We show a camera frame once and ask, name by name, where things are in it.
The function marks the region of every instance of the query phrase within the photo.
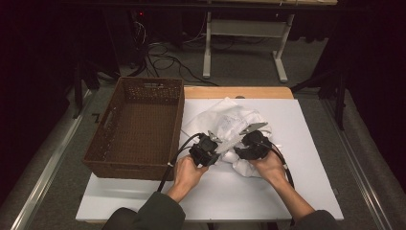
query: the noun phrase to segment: metal rail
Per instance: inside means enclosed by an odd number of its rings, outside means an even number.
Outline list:
[[[68,144],[71,141],[72,137],[75,135],[75,132],[78,129],[78,126],[83,118],[83,113],[89,106],[91,100],[94,98],[94,94],[91,94],[90,90],[87,90],[84,98],[87,99],[87,103],[82,113],[79,114],[77,119],[72,123],[60,146],[53,152],[50,160],[48,161],[48,164],[45,166],[44,171],[42,172],[33,190],[31,191],[30,196],[21,209],[19,215],[15,219],[11,230],[29,229],[31,222],[34,219],[35,213],[40,206],[43,198],[47,194],[48,189],[50,188],[56,176],[57,170],[59,169],[59,166],[63,161],[65,150],[68,147]]]
[[[334,120],[334,109],[327,100],[321,100],[322,106],[325,109],[326,113],[329,115],[331,123],[334,125],[334,128],[340,138],[343,147],[345,148],[347,159],[350,162],[350,169],[354,175],[355,181],[358,184],[358,187],[361,191],[362,196],[367,203],[368,208],[372,214],[372,217],[376,223],[376,226],[380,230],[392,230],[392,226],[383,210],[378,196],[376,195],[375,190],[373,189],[370,181],[362,170],[361,165],[356,157],[355,152],[353,151],[350,142],[347,138],[346,133],[338,127],[337,123]]]

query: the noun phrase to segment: handheld controller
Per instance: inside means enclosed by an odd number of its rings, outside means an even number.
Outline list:
[[[240,149],[234,147],[234,150],[239,158],[245,160],[264,158],[266,154],[268,154],[268,151],[272,149],[272,143],[267,137],[264,137],[259,130],[246,134],[244,138],[242,138],[241,143],[248,148]]]
[[[191,154],[193,162],[196,166],[211,166],[220,156],[219,153],[215,152],[218,144],[204,133],[201,133],[199,138],[199,143],[193,144],[192,148],[189,150],[189,153]]]

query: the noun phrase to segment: sleeve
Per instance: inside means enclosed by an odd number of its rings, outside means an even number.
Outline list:
[[[125,208],[117,210],[102,230],[179,230],[184,220],[185,213],[176,201],[155,192],[138,213]]]
[[[300,219],[291,230],[339,230],[335,218],[326,210],[317,210],[316,212]]]

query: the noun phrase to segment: wicker basket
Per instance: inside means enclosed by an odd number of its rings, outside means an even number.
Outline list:
[[[182,80],[119,78],[83,163],[97,177],[160,180],[179,148],[184,103]]]

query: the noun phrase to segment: person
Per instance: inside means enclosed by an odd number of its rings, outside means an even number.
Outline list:
[[[281,160],[275,153],[268,152],[265,158],[250,161],[259,174],[281,197],[292,215],[294,230],[340,229],[334,217],[325,210],[314,210],[289,184]],[[187,155],[178,160],[175,166],[173,185],[164,195],[152,194],[138,213],[129,209],[117,210],[104,225],[110,229],[159,229],[179,230],[185,220],[185,213],[178,204],[200,181],[209,168],[197,168]]]

